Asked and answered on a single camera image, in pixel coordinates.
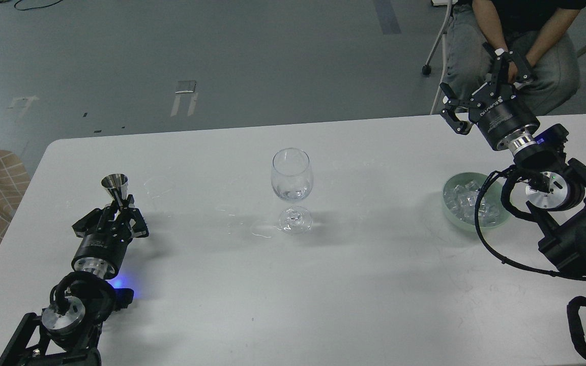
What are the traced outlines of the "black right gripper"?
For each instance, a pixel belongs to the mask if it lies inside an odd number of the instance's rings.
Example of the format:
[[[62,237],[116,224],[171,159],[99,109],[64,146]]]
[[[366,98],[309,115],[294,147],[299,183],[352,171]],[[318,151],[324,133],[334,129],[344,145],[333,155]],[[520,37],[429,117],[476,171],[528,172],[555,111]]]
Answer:
[[[535,83],[537,77],[525,56],[502,48],[494,49],[488,42],[482,47],[492,60],[486,83],[472,93],[468,101],[458,99],[451,86],[441,82],[439,87],[445,96],[440,116],[460,135],[469,134],[476,124],[490,147],[501,151],[508,148],[507,137],[523,132],[533,134],[540,126],[534,113],[514,93],[514,89],[521,90]],[[510,82],[508,72],[512,66],[516,68],[516,75]],[[458,118],[458,109],[469,111],[469,121]]]

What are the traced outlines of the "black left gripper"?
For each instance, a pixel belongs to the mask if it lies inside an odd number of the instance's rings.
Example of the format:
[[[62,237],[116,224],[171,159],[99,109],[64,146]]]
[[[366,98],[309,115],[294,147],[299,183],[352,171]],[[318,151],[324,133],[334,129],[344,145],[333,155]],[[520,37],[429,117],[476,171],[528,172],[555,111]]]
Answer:
[[[115,206],[95,208],[72,225],[81,243],[73,257],[74,271],[86,271],[103,280],[119,275],[128,244],[149,236],[148,225],[132,203],[123,202],[117,213],[117,231],[112,230]]]

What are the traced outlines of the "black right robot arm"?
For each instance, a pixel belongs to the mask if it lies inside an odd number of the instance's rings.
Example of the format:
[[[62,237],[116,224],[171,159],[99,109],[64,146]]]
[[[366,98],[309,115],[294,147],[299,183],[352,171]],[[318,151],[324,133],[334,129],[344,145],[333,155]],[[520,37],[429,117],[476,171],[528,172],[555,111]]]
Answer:
[[[554,124],[538,134],[539,120],[517,91],[535,81],[523,56],[482,44],[490,74],[469,97],[442,82],[441,116],[456,134],[477,127],[495,151],[512,154],[502,204],[513,216],[539,225],[539,252],[555,276],[586,281],[586,165],[567,159],[568,130]]]

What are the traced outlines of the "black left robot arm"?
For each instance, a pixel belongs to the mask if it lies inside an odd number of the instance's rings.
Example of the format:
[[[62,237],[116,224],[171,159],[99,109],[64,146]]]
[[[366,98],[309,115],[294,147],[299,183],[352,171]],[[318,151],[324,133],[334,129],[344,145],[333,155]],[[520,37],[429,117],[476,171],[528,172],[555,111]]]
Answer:
[[[110,280],[119,274],[128,245],[149,230],[133,196],[92,210],[72,228],[81,239],[72,271],[51,289],[49,306],[22,317],[0,365],[102,364],[103,324],[134,297],[132,289],[116,289]]]

